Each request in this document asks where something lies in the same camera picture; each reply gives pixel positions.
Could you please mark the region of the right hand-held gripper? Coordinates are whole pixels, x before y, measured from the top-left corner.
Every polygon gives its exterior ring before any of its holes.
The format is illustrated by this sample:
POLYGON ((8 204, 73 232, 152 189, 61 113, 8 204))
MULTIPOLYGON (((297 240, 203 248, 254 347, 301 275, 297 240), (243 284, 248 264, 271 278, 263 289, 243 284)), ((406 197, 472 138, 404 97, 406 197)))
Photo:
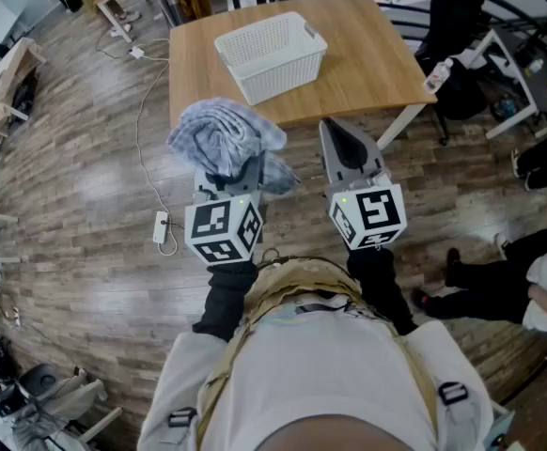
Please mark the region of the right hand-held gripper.
POLYGON ((328 216, 348 249, 380 247, 407 227, 401 186, 393 183, 376 141, 347 120, 319 124, 328 216))

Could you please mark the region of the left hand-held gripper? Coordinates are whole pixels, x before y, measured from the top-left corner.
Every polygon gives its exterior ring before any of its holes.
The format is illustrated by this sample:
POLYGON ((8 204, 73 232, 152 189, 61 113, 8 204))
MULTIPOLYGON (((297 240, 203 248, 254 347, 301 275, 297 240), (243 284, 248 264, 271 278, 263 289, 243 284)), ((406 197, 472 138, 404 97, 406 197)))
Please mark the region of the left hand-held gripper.
POLYGON ((193 204, 185 209, 184 240, 208 266, 248 261, 263 227, 259 212, 265 153, 250 157, 242 177, 195 172, 193 204))

